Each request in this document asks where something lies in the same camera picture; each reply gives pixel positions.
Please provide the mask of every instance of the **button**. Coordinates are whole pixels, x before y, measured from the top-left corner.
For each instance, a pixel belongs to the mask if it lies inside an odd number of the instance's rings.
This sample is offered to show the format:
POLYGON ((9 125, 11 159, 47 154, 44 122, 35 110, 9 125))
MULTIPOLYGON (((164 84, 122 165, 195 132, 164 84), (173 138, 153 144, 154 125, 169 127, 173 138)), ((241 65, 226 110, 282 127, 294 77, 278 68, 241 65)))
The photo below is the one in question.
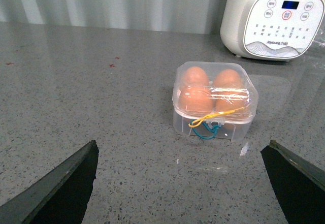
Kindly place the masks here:
POLYGON ((300 20, 302 21, 306 21, 309 17, 309 13, 308 12, 304 12, 303 14, 301 14, 300 16, 300 20))
POLYGON ((284 13, 282 13, 282 19, 283 20, 288 20, 288 19, 291 18, 291 16, 292 16, 291 11, 285 11, 284 13))
POLYGON ((269 0, 268 1, 268 8, 273 8, 276 5, 276 1, 275 0, 269 0))
POLYGON ((310 11, 313 7, 314 7, 314 3, 313 3, 313 2, 308 2, 308 3, 305 5, 305 10, 306 10, 306 11, 310 11))
POLYGON ((266 18, 270 18, 270 17, 272 17, 272 15, 273 15, 273 11, 270 10, 270 9, 268 9, 268 10, 266 10, 266 11, 264 12, 264 16, 265 16, 266 18))

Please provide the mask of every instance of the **brand logo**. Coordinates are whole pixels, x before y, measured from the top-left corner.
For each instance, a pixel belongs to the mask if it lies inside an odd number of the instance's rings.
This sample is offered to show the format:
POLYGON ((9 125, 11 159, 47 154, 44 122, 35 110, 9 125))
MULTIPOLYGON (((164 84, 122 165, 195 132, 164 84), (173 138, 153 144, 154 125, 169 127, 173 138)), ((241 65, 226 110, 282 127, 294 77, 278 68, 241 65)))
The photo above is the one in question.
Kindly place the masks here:
POLYGON ((285 45, 285 46, 288 45, 288 42, 267 41, 266 43, 270 45, 285 45))

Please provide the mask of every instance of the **blue string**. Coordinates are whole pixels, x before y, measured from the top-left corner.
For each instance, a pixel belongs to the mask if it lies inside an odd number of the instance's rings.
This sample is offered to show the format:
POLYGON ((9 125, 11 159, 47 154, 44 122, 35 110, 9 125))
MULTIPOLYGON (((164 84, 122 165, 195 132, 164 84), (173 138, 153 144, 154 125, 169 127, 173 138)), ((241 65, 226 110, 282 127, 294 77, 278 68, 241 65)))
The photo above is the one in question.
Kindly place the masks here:
POLYGON ((193 127, 193 128, 192 128, 192 129, 193 129, 193 132, 194 132, 197 136, 199 136, 201 139, 213 139, 213 138, 217 135, 217 133, 218 133, 218 129, 221 128, 221 126, 219 126, 219 125, 215 125, 215 126, 213 126, 212 128, 209 128, 209 126, 208 126, 205 122, 202 122, 202 124, 203 124, 203 126, 205 126, 205 128, 206 128, 209 132, 212 133, 212 135, 209 136, 209 137, 202 136, 202 135, 200 135, 200 134, 197 132, 197 130, 195 129, 195 127, 193 127))

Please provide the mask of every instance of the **container lid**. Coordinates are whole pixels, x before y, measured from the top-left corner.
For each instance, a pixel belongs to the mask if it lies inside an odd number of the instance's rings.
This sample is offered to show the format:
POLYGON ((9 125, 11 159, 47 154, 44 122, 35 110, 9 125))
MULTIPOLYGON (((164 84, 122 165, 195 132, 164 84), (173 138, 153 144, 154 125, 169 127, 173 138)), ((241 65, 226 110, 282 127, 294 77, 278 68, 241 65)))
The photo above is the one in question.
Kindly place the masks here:
POLYGON ((235 63, 188 61, 177 69, 175 111, 188 119, 244 124, 253 120, 258 94, 235 63))

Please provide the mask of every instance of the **white appliance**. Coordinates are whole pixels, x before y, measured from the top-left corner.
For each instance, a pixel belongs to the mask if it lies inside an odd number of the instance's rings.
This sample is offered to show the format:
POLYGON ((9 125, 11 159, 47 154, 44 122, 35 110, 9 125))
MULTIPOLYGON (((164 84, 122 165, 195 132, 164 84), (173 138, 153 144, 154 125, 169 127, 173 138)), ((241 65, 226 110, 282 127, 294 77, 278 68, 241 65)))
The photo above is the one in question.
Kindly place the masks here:
POLYGON ((227 0, 221 40, 237 56, 290 60, 311 45, 325 0, 227 0))

